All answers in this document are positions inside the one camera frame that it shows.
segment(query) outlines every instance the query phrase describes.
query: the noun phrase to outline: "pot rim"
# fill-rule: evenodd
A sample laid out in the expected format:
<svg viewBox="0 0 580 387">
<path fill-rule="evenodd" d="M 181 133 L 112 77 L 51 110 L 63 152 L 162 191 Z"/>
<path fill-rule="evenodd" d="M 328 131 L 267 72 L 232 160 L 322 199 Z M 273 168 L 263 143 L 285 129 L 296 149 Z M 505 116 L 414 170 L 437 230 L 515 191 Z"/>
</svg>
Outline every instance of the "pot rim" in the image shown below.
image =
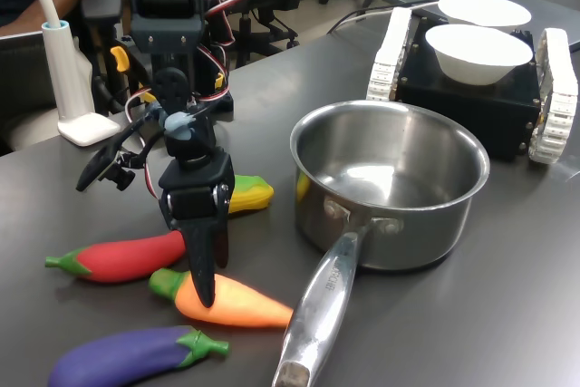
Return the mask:
<svg viewBox="0 0 580 387">
<path fill-rule="evenodd" d="M 434 206 L 427 206 L 423 208 L 396 208 L 396 207 L 386 207 L 380 206 L 373 203 L 368 203 L 365 201 L 359 201 L 352 198 L 348 198 L 341 193 L 337 192 L 334 189 L 329 188 L 328 186 L 324 185 L 320 180 L 314 177 L 310 171 L 308 171 L 305 166 L 303 165 L 302 161 L 298 156 L 298 139 L 302 132 L 311 125 L 314 121 L 320 119 L 324 114 L 330 111 L 336 111 L 338 108 L 342 108 L 345 106 L 362 106 L 362 107 L 376 107 L 376 108 L 390 108 L 395 111 L 406 112 L 406 111 L 416 111 L 422 113 L 428 117 L 435 118 L 437 120 L 443 121 L 444 123 L 448 124 L 451 128 L 454 128 L 467 142 L 471 143 L 471 146 L 474 150 L 477 151 L 477 157 L 480 162 L 481 171 L 479 173 L 479 178 L 477 183 L 465 194 L 461 197 L 455 198 L 452 201 L 448 201 L 446 203 L 436 204 Z M 465 127 L 460 125 L 459 123 L 455 122 L 454 120 L 447 118 L 444 115 L 441 115 L 437 112 L 430 111 L 428 109 L 421 108 L 419 106 L 413 106 L 406 103 L 397 103 L 397 102 L 378 102 L 378 101 L 371 101 L 371 100 L 353 100 L 349 102 L 338 102 L 323 106 L 322 108 L 318 108 L 310 113 L 306 114 L 292 129 L 292 133 L 290 134 L 290 151 L 292 152 L 292 157 L 298 168 L 313 182 L 316 183 L 320 188 L 331 192 L 338 198 L 342 198 L 346 201 L 349 201 L 353 204 L 364 206 L 368 208 L 377 208 L 380 210 L 396 210 L 396 211 L 427 211 L 427 210 L 437 210 L 440 208 L 449 208 L 456 204 L 459 204 L 467 199 L 473 197 L 488 181 L 489 176 L 489 156 L 486 152 L 486 149 L 481 145 L 481 142 Z"/>
</svg>

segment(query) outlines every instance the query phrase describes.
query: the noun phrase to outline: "saucepan handle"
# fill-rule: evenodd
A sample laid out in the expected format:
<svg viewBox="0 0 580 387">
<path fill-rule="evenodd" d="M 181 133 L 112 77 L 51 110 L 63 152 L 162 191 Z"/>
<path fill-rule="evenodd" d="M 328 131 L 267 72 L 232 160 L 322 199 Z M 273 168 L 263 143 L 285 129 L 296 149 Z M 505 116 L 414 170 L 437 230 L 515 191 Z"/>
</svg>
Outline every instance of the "saucepan handle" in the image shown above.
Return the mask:
<svg viewBox="0 0 580 387">
<path fill-rule="evenodd" d="M 318 264 L 285 332 L 273 387 L 313 384 L 343 321 L 365 233 L 347 229 Z"/>
</svg>

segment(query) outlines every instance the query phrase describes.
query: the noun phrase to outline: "purple eggplant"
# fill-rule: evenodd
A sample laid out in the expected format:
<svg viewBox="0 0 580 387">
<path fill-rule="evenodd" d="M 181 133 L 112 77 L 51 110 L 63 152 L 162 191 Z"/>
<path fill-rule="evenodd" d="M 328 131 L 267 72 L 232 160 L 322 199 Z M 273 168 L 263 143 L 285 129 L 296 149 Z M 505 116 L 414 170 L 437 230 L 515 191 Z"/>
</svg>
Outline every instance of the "purple eggplant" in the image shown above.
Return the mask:
<svg viewBox="0 0 580 387">
<path fill-rule="evenodd" d="M 48 387 L 119 387 L 228 350 L 227 342 L 213 341 L 190 326 L 130 331 L 67 353 L 54 366 Z"/>
</svg>

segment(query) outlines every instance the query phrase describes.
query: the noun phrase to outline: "yellow clip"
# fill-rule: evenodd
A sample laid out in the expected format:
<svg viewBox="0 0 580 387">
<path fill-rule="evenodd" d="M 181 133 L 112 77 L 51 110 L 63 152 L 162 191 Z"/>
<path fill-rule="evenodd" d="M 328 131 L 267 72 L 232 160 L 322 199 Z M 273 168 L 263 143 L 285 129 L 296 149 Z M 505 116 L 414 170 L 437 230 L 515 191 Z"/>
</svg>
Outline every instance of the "yellow clip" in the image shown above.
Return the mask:
<svg viewBox="0 0 580 387">
<path fill-rule="evenodd" d="M 141 101 L 142 102 L 147 102 L 147 103 L 151 103 L 156 101 L 157 99 L 155 99 L 155 97 L 153 97 L 152 94 L 149 94 L 148 92 L 145 92 L 144 94 L 140 95 Z"/>
<path fill-rule="evenodd" d="M 224 75 L 222 73 L 218 73 L 216 79 L 216 89 L 218 90 L 219 88 L 221 88 L 223 84 L 224 84 Z"/>
<path fill-rule="evenodd" d="M 118 45 L 111 48 L 111 54 L 115 57 L 117 61 L 117 71 L 119 73 L 125 73 L 129 70 L 130 62 L 129 56 L 125 53 L 122 47 Z"/>
</svg>

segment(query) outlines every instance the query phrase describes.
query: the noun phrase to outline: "human arm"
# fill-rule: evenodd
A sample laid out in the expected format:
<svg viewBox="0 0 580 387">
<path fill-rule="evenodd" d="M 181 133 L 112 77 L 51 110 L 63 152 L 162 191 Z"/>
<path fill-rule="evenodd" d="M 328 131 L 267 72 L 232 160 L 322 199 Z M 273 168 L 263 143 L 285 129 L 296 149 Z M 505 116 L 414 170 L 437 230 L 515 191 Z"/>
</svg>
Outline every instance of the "human arm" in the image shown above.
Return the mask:
<svg viewBox="0 0 580 387">
<path fill-rule="evenodd" d="M 79 3 L 79 0 L 53 0 L 59 17 L 69 14 Z M 41 25 L 46 21 L 43 8 L 38 0 L 28 6 L 16 20 L 6 26 L 0 27 L 0 36 L 24 34 L 40 31 Z"/>
</svg>

